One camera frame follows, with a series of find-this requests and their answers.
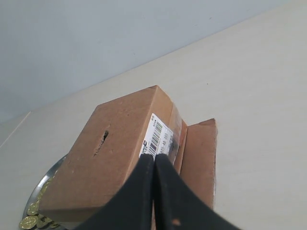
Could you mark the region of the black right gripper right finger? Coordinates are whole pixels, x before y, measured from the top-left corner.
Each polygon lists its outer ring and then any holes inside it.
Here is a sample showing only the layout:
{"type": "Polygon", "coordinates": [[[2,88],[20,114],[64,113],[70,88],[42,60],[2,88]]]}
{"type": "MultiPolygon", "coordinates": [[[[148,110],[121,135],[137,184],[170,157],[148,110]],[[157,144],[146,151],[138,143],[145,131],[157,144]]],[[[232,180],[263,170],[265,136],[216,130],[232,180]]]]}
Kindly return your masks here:
{"type": "Polygon", "coordinates": [[[157,230],[235,230],[184,183],[165,154],[155,157],[154,215],[157,230]]]}

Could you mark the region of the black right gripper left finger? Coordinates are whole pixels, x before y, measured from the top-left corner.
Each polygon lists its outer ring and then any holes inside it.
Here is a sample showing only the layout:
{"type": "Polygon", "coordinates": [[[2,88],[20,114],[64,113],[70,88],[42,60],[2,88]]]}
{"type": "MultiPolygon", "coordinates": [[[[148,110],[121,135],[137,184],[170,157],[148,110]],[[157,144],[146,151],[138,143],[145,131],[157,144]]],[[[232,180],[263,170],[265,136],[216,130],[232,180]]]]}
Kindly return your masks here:
{"type": "Polygon", "coordinates": [[[152,224],[154,159],[142,154],[115,196],[78,230],[149,230],[152,224]]]}

